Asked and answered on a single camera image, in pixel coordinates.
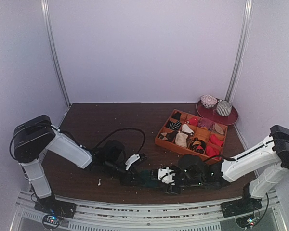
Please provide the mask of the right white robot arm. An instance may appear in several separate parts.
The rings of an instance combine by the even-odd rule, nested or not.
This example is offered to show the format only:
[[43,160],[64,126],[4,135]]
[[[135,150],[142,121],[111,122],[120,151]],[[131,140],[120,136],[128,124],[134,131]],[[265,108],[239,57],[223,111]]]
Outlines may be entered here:
[[186,154],[177,166],[160,168],[157,179],[171,193],[186,187],[220,189],[263,166],[266,170],[243,189],[243,198],[237,202],[241,212],[248,212],[256,200],[261,200],[289,174],[289,129],[274,125],[270,134],[254,147],[230,158],[222,157],[211,165],[199,156]]

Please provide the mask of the dark green patterned sock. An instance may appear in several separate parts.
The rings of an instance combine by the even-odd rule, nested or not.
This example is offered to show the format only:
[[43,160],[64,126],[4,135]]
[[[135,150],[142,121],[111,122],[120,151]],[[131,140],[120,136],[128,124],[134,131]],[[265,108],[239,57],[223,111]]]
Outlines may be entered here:
[[146,188],[159,188],[160,181],[158,180],[158,170],[143,170],[140,172],[140,177],[143,180],[143,187]]

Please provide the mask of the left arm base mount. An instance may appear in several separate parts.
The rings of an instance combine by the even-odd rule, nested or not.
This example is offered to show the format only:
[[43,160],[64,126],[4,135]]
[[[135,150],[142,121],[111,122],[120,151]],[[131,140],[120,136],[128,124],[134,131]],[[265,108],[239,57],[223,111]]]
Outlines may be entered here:
[[53,202],[35,202],[34,209],[44,212],[42,225],[47,230],[57,229],[65,218],[73,218],[76,212],[76,204],[54,200]]

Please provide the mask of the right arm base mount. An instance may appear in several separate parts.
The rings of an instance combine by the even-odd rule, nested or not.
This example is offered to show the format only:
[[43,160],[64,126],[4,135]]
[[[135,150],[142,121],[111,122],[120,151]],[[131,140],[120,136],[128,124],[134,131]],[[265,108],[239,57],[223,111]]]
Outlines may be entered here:
[[261,208],[261,199],[241,198],[221,203],[223,217],[235,217],[236,224],[243,229],[252,228],[259,222]]

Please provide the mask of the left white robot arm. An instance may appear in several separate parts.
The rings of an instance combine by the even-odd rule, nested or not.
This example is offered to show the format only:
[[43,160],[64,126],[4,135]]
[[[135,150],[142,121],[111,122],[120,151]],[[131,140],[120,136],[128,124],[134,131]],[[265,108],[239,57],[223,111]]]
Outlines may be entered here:
[[75,141],[67,131],[55,127],[47,115],[41,115],[19,126],[13,132],[9,144],[12,159],[22,167],[31,183],[37,203],[48,213],[54,214],[59,208],[51,186],[39,161],[43,150],[51,151],[72,162],[81,169],[91,170],[93,166],[103,166],[119,177],[122,185],[141,185],[144,180],[132,168],[140,160],[139,154],[125,156],[124,145],[117,140],[102,140],[104,146],[96,145],[89,149]]

